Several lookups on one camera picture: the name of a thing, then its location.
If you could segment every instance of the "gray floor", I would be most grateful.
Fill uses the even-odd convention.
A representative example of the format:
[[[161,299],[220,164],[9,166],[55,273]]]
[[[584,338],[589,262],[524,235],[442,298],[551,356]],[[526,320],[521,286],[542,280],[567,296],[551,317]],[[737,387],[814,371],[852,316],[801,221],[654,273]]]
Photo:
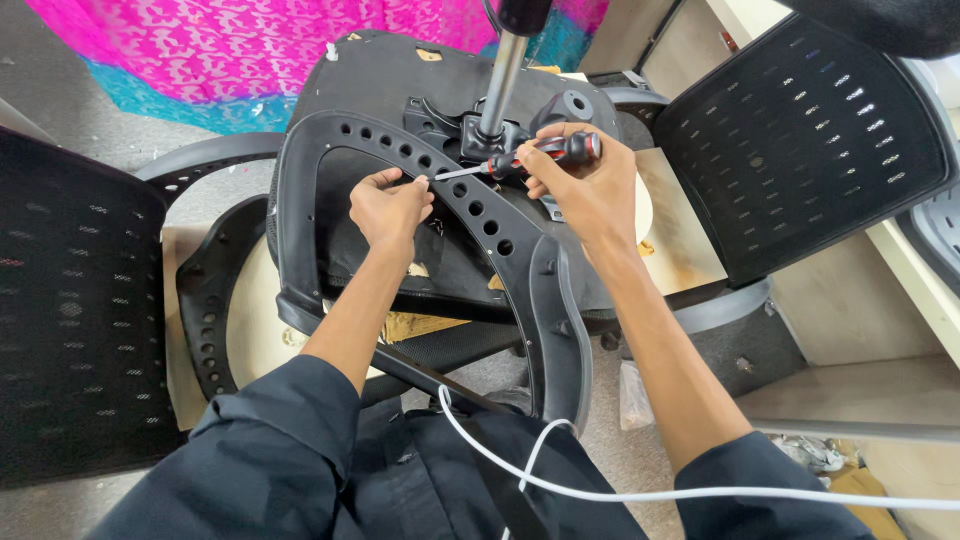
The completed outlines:
[[[215,134],[120,112],[22,0],[0,0],[0,96],[34,120],[68,150],[134,171],[156,156]],[[649,146],[649,135],[626,119],[628,143]],[[273,163],[263,161],[221,171],[191,187],[168,214],[168,223],[212,220],[232,205],[268,190]],[[805,367],[778,315],[763,310],[724,327],[691,336],[714,373],[741,395]],[[669,489],[672,475],[656,429],[619,427],[618,374],[622,350],[602,350],[594,339],[594,384],[590,419],[582,442],[600,471],[621,492]],[[746,357],[751,371],[737,368]],[[512,385],[523,369],[508,354],[492,356],[453,375],[486,392]],[[408,406],[421,404],[416,392]],[[143,475],[85,479],[0,493],[0,538],[76,538],[89,530]],[[634,515],[651,538],[682,538],[672,503],[635,504]]]

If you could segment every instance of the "black sleeve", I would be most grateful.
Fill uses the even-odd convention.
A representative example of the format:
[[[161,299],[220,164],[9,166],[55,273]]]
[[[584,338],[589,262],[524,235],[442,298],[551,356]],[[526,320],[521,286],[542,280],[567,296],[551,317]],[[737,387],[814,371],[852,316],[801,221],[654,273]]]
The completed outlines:
[[[90,538],[318,538],[350,468],[360,400],[337,369],[296,356],[204,412]]]
[[[826,491],[815,476],[758,431],[706,451],[683,467],[674,484],[677,489],[756,486]],[[847,508],[834,503],[709,497],[677,501],[677,509],[689,540],[874,538]]]

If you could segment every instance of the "black jacket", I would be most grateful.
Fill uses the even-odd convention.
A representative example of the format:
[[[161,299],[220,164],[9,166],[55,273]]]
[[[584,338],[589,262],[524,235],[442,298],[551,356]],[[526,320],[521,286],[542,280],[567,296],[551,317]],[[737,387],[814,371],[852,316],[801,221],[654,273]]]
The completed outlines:
[[[89,537],[498,540],[506,512],[512,523],[517,516],[532,517],[524,524],[539,520],[551,538],[646,538],[622,503],[579,501],[534,485],[516,499],[518,480],[504,483],[442,414],[403,414],[398,400],[363,411],[359,405],[343,374],[297,356],[211,402],[190,442],[157,464]],[[466,421],[521,469],[543,428],[509,414]],[[533,474],[612,492],[561,429],[547,437]],[[678,489],[714,485],[823,490],[759,433],[706,452],[676,479]],[[498,495],[498,509],[491,492],[500,487],[509,493]],[[526,513],[514,512],[517,506]],[[691,539],[873,537],[836,504],[717,497],[677,507]]]

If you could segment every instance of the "hand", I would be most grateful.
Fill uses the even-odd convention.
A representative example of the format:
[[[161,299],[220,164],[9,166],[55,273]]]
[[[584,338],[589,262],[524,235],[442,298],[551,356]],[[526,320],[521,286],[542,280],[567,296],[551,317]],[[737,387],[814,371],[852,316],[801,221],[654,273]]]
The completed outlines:
[[[600,134],[600,160],[564,171],[533,146],[539,139],[579,131]],[[609,254],[636,254],[632,150],[589,124],[552,124],[538,131],[537,139],[517,148],[516,156],[532,175],[526,182],[527,195],[531,199],[554,196],[591,262]]]
[[[429,182],[418,176],[409,184],[390,185],[403,175],[394,167],[371,174],[350,192],[350,219],[370,249],[397,250],[407,264],[414,258],[414,230],[433,211]]]

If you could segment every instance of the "left hand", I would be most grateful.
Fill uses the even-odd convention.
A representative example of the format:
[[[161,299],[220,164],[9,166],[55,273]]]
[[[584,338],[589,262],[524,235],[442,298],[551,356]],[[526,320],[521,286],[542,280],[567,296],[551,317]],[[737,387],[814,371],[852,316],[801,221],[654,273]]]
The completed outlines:
[[[391,186],[403,175],[394,167],[364,178],[350,192],[350,219],[371,250],[389,247],[413,260],[414,230],[433,211],[433,193],[425,176]]]

